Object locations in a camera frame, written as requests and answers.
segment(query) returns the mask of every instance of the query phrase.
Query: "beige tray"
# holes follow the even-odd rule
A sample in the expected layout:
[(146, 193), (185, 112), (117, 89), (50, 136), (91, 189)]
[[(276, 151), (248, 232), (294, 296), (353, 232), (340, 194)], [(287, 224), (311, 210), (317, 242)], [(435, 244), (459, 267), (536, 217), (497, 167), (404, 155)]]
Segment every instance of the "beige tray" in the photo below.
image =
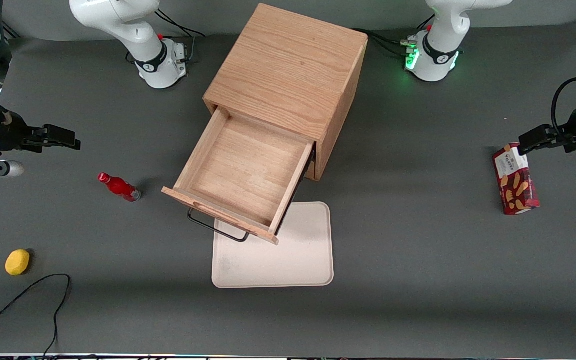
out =
[[(215, 228), (244, 232), (219, 219)], [(212, 283), (220, 289), (324, 287), (334, 277), (330, 210), (323, 202), (290, 205), (274, 245), (254, 235), (243, 243), (214, 234)]]

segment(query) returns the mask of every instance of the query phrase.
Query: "yellow sponge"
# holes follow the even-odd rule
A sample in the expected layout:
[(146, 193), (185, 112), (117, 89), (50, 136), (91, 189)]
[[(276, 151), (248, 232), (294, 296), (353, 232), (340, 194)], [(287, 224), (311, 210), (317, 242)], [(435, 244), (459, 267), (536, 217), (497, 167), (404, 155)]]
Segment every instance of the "yellow sponge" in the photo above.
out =
[(12, 251), (6, 260), (6, 272), (12, 276), (21, 275), (28, 269), (30, 253), (23, 248)]

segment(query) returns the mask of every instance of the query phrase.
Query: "wooden cabinet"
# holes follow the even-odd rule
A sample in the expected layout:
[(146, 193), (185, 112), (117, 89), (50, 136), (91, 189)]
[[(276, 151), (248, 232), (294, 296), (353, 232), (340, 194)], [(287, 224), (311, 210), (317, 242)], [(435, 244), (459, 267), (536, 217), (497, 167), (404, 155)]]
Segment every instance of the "wooden cabinet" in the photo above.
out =
[(203, 96), (210, 123), (162, 191), (276, 244), (302, 175), (322, 178), (367, 43), (361, 32), (259, 4)]

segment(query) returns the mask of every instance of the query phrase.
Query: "drawer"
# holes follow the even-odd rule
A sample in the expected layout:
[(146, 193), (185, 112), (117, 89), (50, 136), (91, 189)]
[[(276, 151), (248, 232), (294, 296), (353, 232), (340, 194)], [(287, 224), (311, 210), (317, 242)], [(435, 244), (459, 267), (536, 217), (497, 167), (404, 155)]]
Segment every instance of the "drawer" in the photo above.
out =
[(215, 109), (181, 175), (162, 192), (274, 244), (314, 142), (277, 126)]

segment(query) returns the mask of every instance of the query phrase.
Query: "drawer handle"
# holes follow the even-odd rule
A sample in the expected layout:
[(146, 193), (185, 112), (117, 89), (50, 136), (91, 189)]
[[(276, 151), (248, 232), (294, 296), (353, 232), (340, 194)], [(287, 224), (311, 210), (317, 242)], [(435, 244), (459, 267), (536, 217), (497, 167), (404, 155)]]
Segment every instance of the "drawer handle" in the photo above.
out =
[(224, 235), (224, 237), (227, 237), (228, 239), (235, 240), (235, 241), (238, 242), (238, 243), (243, 243), (243, 242), (245, 242), (245, 241), (248, 239), (248, 237), (249, 237), (249, 235), (250, 235), (249, 232), (246, 232), (246, 234), (244, 235), (244, 237), (242, 237), (241, 239), (237, 239), (237, 237), (234, 237), (233, 235), (227, 234), (227, 233), (225, 233), (224, 231), (221, 231), (221, 230), (219, 230), (219, 229), (217, 229), (217, 228), (214, 228), (214, 227), (208, 225), (207, 223), (203, 223), (203, 222), (199, 221), (198, 219), (194, 218), (194, 217), (193, 217), (193, 210), (194, 210), (194, 209), (193, 209), (192, 207), (190, 207), (190, 208), (188, 209), (188, 219), (190, 219), (190, 221), (192, 221), (192, 222), (195, 223), (195, 224), (199, 224), (199, 225), (203, 226), (203, 227), (206, 228), (206, 229), (212, 230), (212, 231), (214, 231), (215, 233), (217, 233), (217, 234), (219, 234), (219, 235)]

